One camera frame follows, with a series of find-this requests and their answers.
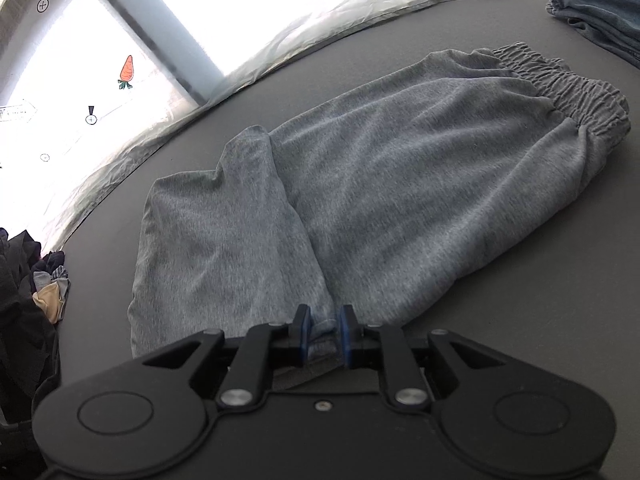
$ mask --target gray sweatpants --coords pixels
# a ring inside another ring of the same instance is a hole
[[[128,315],[140,356],[312,307],[404,325],[576,199],[630,129],[624,96],[517,43],[434,52],[230,140],[149,192]]]

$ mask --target gray table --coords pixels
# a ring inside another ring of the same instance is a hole
[[[545,11],[546,0],[447,2],[368,28],[229,98],[111,193],[65,246],[72,289],[60,327],[64,383],[131,358],[126,311],[146,194],[156,178],[214,168],[245,127],[267,129],[429,52],[525,41],[578,74],[608,80],[640,123],[640,71]],[[640,478],[640,139],[635,127],[581,197],[484,269],[459,280],[412,335],[449,328],[603,395],[618,434],[603,472]],[[370,388],[334,372],[303,388]]]

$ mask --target pile of clothes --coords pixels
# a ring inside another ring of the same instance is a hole
[[[31,432],[40,401],[60,386],[56,324],[69,291],[62,252],[40,257],[27,231],[0,228],[0,477],[37,478],[46,463]]]
[[[49,253],[31,267],[29,274],[33,302],[53,324],[62,320],[69,294],[69,273],[64,263],[65,253]]]

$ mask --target circular target marker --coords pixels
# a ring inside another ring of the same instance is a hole
[[[44,12],[48,8],[49,8],[49,0],[40,0],[38,2],[38,5],[36,6],[36,9],[38,9],[38,12]]]
[[[91,125],[98,122],[98,118],[94,115],[93,106],[89,106],[89,115],[87,115],[87,117],[85,117],[84,120],[86,121],[87,124],[91,124]]]

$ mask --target white backdrop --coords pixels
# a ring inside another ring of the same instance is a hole
[[[163,0],[224,76],[203,106],[107,0],[32,1],[0,57],[0,226],[55,250],[199,114],[318,43],[446,0]]]

